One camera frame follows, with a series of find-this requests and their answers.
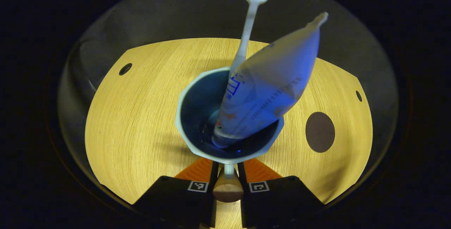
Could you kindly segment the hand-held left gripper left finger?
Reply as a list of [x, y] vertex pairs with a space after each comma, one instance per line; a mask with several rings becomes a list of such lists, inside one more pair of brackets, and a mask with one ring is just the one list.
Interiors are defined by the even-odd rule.
[[214, 228], [213, 186], [219, 164], [199, 158], [174, 177], [160, 176], [133, 208], [154, 222], [154, 228]]

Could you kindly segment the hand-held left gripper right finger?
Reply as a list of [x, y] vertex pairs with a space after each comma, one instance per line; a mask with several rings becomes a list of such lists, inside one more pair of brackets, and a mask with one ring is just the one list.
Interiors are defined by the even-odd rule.
[[325, 209], [299, 177], [282, 177], [257, 159], [239, 163], [238, 174], [243, 228], [306, 229]]

